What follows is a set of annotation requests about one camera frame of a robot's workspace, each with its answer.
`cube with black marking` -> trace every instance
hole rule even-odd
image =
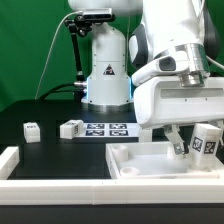
[[[195,124],[190,143],[192,162],[196,166],[215,165],[215,158],[222,130],[210,124]]]
[[[60,126],[60,138],[73,139],[83,131],[82,120],[70,120]]]
[[[27,143],[40,142],[40,128],[35,122],[23,124],[24,137]]]

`green backdrop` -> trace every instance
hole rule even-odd
[[[207,5],[224,43],[224,1],[207,0]],[[15,101],[34,99],[57,25],[69,12],[67,0],[0,1],[0,111]],[[130,18],[130,33],[139,21],[140,17]],[[128,18],[119,17],[112,25],[126,35],[128,22]],[[79,39],[79,45],[87,76],[91,72],[91,38]],[[223,46],[217,61],[224,64]],[[211,68],[222,72],[214,66]],[[133,71],[129,63],[128,73]],[[70,34],[62,27],[40,94],[59,84],[73,82],[75,75]],[[55,97],[72,99],[72,94],[51,96]]]

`white tray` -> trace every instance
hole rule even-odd
[[[220,178],[223,175],[224,166],[217,158],[214,167],[198,171],[192,168],[190,154],[179,158],[170,156],[172,151],[169,142],[107,144],[106,161],[113,179]]]

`black table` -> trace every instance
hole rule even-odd
[[[19,145],[20,163],[10,179],[108,179],[105,143],[137,138],[59,138],[68,120],[85,123],[134,123],[133,111],[102,114],[74,101],[19,101],[0,113],[0,150]],[[41,142],[27,144],[23,123],[37,122]],[[190,136],[191,129],[182,134]],[[161,130],[155,140],[165,140]],[[221,223],[223,204],[0,206],[0,223]]]

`triangle sticker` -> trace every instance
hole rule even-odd
[[[115,75],[114,70],[112,69],[111,65],[107,66],[107,69],[103,73],[104,75]]]

